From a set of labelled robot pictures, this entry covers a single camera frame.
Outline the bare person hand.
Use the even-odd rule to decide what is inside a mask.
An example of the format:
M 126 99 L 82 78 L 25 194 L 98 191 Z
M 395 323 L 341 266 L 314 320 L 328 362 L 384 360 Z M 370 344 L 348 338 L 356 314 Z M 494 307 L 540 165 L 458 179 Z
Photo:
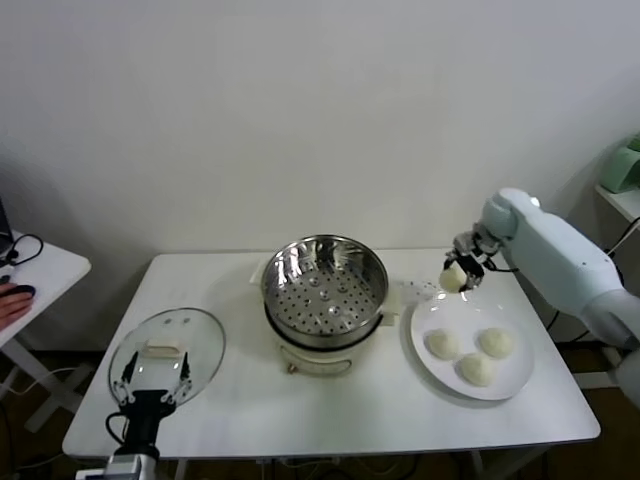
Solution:
M 34 292 L 29 286 L 6 283 L 1 286 L 0 326 L 5 329 L 32 308 Z

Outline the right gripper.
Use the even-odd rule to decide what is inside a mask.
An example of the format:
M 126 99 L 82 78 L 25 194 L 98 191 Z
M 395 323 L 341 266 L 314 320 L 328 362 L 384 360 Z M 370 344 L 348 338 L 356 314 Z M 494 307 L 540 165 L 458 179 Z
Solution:
M 498 239 L 489 233 L 463 232 L 454 237 L 452 250 L 445 254 L 443 270 L 463 270 L 466 281 L 462 290 L 473 290 L 480 286 L 484 278 L 485 271 L 480 263 L 495 256 L 497 252 Z

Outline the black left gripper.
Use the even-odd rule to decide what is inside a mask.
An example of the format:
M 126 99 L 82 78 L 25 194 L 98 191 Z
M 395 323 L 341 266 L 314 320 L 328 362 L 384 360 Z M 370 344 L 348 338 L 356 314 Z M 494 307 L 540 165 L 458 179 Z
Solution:
M 189 354 L 173 362 L 169 384 L 163 390 L 138 390 L 131 387 L 139 352 L 112 357 L 112 397 L 123 404 L 120 412 L 128 420 L 120 453 L 158 453 L 156 439 L 161 421 L 172 415 L 176 404 L 183 404 L 192 391 Z

